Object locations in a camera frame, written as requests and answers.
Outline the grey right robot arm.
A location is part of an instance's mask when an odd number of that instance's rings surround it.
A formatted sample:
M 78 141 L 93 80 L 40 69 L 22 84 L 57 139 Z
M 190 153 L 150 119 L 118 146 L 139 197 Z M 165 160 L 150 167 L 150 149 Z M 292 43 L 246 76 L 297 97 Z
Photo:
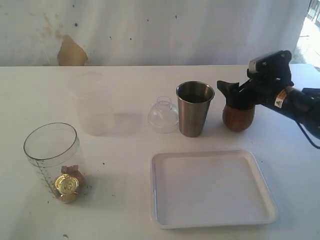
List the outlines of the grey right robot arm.
M 320 98 L 310 90 L 294 88 L 289 65 L 259 70 L 247 69 L 249 80 L 242 87 L 253 105 L 263 105 L 295 121 L 315 138 L 320 138 Z

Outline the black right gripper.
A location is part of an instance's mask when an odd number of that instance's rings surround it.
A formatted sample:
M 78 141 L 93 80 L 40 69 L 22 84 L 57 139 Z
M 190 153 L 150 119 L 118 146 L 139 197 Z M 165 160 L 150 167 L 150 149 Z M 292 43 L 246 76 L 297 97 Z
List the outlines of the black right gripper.
M 285 88 L 294 85 L 288 63 L 275 64 L 271 68 L 263 65 L 260 72 L 249 67 L 246 73 L 249 80 L 242 85 L 239 82 L 217 81 L 217 88 L 224 95 L 227 106 L 250 109 L 255 105 L 263 105 Z

